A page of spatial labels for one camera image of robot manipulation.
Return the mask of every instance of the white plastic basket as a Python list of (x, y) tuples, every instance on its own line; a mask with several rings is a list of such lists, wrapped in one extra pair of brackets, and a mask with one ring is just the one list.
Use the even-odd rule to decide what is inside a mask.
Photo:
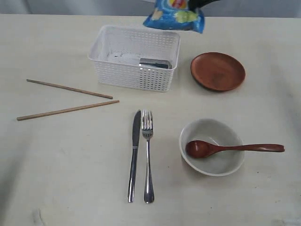
[[(149, 28), (106, 25), (88, 55), (100, 83), (166, 92), (178, 64), (180, 36)], [(139, 66), (140, 58), (168, 60), (172, 68)]]

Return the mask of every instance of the gray wall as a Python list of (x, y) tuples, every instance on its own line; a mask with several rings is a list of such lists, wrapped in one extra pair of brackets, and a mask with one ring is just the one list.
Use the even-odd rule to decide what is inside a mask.
[[(154, 0), (0, 0), (0, 13), (146, 16)], [(221, 0), (205, 16), (301, 17), (301, 0)]]

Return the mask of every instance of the blue snack bag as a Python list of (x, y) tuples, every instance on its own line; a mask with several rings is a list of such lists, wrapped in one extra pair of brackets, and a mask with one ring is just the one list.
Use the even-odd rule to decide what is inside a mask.
[(205, 18), (200, 9), (190, 11), (187, 0), (157, 0), (154, 12), (143, 25), (161, 30), (192, 30), (202, 33)]

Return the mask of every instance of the brown wooden plate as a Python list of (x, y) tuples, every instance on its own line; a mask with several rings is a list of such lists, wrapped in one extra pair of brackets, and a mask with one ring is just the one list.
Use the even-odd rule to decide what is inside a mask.
[(204, 87), (215, 91), (237, 88), (244, 80), (246, 72), (242, 64), (223, 53), (204, 53), (191, 62), (191, 74)]

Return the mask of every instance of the silver fork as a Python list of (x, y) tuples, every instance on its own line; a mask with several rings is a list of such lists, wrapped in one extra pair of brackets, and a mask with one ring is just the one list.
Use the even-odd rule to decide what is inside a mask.
[(146, 139), (146, 178), (144, 189), (144, 201), (152, 203), (155, 199), (154, 189), (151, 180), (151, 157), (150, 157), (150, 140), (153, 135), (152, 113), (151, 111), (143, 110), (142, 112), (142, 135)]

